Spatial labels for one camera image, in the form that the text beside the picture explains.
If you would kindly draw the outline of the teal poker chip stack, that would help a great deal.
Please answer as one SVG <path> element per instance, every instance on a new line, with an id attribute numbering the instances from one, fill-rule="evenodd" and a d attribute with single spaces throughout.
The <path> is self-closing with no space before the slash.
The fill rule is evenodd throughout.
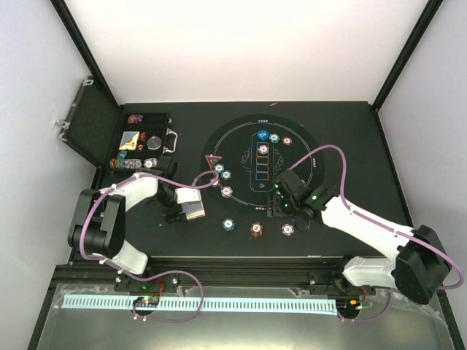
<path id="1" fill-rule="evenodd" d="M 232 231 L 235 228 L 235 222 L 230 218 L 226 218 L 222 222 L 222 227 L 225 231 Z"/>

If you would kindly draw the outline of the purple chip mat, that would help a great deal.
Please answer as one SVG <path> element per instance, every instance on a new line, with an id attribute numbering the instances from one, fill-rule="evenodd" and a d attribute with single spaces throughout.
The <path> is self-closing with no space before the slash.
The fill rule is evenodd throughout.
<path id="1" fill-rule="evenodd" d="M 262 144 L 262 145 L 260 145 L 260 146 L 258 147 L 258 152 L 259 152 L 260 154 L 263 154 L 263 155 L 264 155 L 264 154 L 267 154 L 268 151 L 269 151 L 269 148 L 268 148 L 268 146 L 267 146 L 266 144 Z"/>

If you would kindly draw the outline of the purple poker chip stack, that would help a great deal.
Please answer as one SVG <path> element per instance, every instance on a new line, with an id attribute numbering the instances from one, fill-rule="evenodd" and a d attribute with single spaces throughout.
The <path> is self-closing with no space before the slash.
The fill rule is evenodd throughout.
<path id="1" fill-rule="evenodd" d="M 282 226 L 282 233 L 285 235 L 285 236 L 291 236 L 293 235 L 295 232 L 295 228 L 293 225 L 291 224 L 285 224 Z"/>

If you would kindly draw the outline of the red triangular all-in button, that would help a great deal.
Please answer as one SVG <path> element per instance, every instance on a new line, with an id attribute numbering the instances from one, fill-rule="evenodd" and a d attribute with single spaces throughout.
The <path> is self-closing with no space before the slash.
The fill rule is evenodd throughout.
<path id="1" fill-rule="evenodd" d="M 218 155 L 205 155 L 205 160 L 211 170 L 222 160 L 221 156 Z"/>

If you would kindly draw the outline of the deck of playing cards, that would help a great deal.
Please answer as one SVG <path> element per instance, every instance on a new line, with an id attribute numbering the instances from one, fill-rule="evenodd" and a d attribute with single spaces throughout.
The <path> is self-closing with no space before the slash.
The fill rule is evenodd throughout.
<path id="1" fill-rule="evenodd" d="M 187 221 L 198 219 L 206 215 L 204 211 L 204 205 L 201 201 L 183 203 L 182 213 L 185 214 Z"/>

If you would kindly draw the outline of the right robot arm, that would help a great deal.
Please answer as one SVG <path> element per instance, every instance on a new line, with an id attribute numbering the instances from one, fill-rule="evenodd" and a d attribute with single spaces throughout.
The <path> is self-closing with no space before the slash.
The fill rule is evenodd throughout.
<path id="1" fill-rule="evenodd" d="M 365 211 L 324 186 L 311 188 L 293 170 L 273 181 L 274 213 L 303 217 L 362 241 L 381 256 L 348 255 L 332 275 L 333 288 L 350 293 L 356 287 L 397 289 L 411 301 L 427 305 L 453 268 L 437 232 L 426 226 L 403 226 Z"/>

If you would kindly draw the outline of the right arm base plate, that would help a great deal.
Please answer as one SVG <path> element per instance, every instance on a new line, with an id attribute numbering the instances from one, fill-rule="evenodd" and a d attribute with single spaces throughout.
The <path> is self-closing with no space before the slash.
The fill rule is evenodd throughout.
<path id="1" fill-rule="evenodd" d="M 309 287 L 316 292 L 328 295 L 370 295 L 376 294 L 373 287 L 356 287 L 351 284 L 342 273 L 331 270 L 318 270 L 309 273 Z"/>

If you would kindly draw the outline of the red-brown poker chip stack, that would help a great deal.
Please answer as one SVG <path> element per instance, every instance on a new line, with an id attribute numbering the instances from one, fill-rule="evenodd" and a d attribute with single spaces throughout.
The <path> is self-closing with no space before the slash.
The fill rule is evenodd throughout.
<path id="1" fill-rule="evenodd" d="M 259 222 L 254 222 L 250 226 L 250 233 L 253 237 L 258 238 L 263 235 L 263 226 Z"/>

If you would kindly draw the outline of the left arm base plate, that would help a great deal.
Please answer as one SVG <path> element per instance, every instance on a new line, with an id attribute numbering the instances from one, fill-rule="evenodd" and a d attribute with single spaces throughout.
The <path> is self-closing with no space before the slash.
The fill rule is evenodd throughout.
<path id="1" fill-rule="evenodd" d="M 171 292 L 178 285 L 179 273 L 171 273 L 150 281 L 137 281 L 127 275 L 117 275 L 113 282 L 114 291 L 127 292 L 131 295 L 149 293 L 155 295 L 162 292 Z"/>

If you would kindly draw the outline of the blue round blind button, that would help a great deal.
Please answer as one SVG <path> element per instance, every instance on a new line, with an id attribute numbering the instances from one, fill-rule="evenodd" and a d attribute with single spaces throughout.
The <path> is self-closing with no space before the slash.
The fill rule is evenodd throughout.
<path id="1" fill-rule="evenodd" d="M 268 141 L 269 140 L 269 132 L 267 130 L 259 130 L 255 134 L 255 138 L 257 141 Z"/>

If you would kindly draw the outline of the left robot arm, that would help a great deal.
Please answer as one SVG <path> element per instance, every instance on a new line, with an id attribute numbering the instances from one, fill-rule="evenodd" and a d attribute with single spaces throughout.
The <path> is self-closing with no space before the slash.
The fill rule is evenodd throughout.
<path id="1" fill-rule="evenodd" d="M 154 168 L 140 168 L 127 179 L 100 190 L 83 190 L 68 233 L 68 245 L 88 260 L 110 262 L 131 273 L 141 291 L 155 286 L 156 272 L 147 267 L 150 258 L 126 240 L 126 214 L 153 199 L 162 205 L 168 224 L 205 216 L 201 190 L 174 181 L 177 164 L 163 157 Z"/>

